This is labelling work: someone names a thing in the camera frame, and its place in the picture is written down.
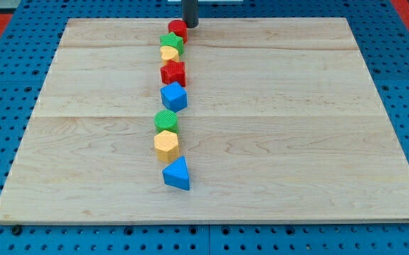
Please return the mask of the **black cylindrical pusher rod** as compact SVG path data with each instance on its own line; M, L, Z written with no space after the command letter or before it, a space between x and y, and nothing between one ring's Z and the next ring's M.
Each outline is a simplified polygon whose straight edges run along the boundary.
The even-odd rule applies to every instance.
M182 19L188 28L199 25L199 1L182 0Z

